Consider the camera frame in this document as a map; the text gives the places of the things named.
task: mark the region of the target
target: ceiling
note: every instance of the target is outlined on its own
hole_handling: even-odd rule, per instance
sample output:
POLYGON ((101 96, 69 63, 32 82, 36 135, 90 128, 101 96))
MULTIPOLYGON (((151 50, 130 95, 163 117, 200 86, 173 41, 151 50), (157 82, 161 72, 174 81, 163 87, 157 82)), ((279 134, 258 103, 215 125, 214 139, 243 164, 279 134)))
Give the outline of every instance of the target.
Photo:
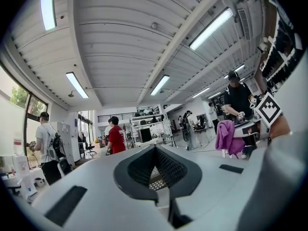
POLYGON ((26 65, 75 109, 90 105, 130 106, 182 103, 210 87, 242 63, 240 77, 251 77, 259 61, 261 3, 253 7, 254 36, 246 41, 241 21, 223 24, 199 48, 192 40, 226 7, 237 13, 239 0, 54 0, 57 27, 45 31, 40 0, 29 0, 9 34, 26 65), (89 95, 82 99, 65 76, 73 71, 89 95), (167 74, 164 93, 150 93, 167 74))

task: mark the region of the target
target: sign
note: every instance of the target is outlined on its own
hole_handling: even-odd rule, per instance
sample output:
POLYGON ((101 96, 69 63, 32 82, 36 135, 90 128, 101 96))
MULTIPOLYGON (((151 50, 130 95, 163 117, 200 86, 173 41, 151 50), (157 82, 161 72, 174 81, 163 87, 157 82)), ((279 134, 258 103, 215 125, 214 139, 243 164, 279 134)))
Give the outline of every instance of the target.
POLYGON ((265 124, 270 127, 282 112, 274 97, 268 92, 256 108, 265 124))

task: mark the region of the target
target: red shirt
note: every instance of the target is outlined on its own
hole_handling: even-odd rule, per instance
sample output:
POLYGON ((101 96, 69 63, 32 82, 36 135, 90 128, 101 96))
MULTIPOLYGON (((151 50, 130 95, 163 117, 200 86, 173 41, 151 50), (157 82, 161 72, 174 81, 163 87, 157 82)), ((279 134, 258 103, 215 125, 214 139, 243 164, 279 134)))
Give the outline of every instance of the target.
POLYGON ((112 154, 125 151, 125 145, 123 142, 123 136, 120 134, 120 131, 122 129, 115 125, 110 131, 109 131, 109 141, 112 143, 112 154))

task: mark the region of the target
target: black t-shirt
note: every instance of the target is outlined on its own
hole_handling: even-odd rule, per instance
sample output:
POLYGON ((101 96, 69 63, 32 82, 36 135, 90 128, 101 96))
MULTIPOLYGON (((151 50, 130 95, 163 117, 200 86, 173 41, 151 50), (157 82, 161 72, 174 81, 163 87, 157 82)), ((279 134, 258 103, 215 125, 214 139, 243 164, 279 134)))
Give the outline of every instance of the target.
POLYGON ((249 117, 252 114, 252 111, 249 108, 250 102, 248 99, 250 95, 251 91, 245 83, 240 82, 238 87, 232 87, 229 85, 224 93, 225 104, 230 104, 237 112, 245 112, 245 117, 249 117))
POLYGON ((217 113, 218 116, 220 116, 220 115, 223 116, 223 112, 222 112, 222 109, 221 109, 219 104, 217 104, 217 112, 216 113, 217 113))

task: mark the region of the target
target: black mesh vent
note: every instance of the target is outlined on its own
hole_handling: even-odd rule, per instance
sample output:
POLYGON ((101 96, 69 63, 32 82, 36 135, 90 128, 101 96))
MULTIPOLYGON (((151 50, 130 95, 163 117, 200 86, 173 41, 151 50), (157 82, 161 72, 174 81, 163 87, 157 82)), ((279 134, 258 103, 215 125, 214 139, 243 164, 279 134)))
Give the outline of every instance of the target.
POLYGON ((149 187, 150 177, 155 166, 155 161, 155 150, 146 152, 129 164, 129 176, 143 186, 149 187))
POLYGON ((156 149, 157 161, 156 167, 161 174, 164 182, 170 188, 187 174, 185 165, 167 155, 161 150, 156 149))

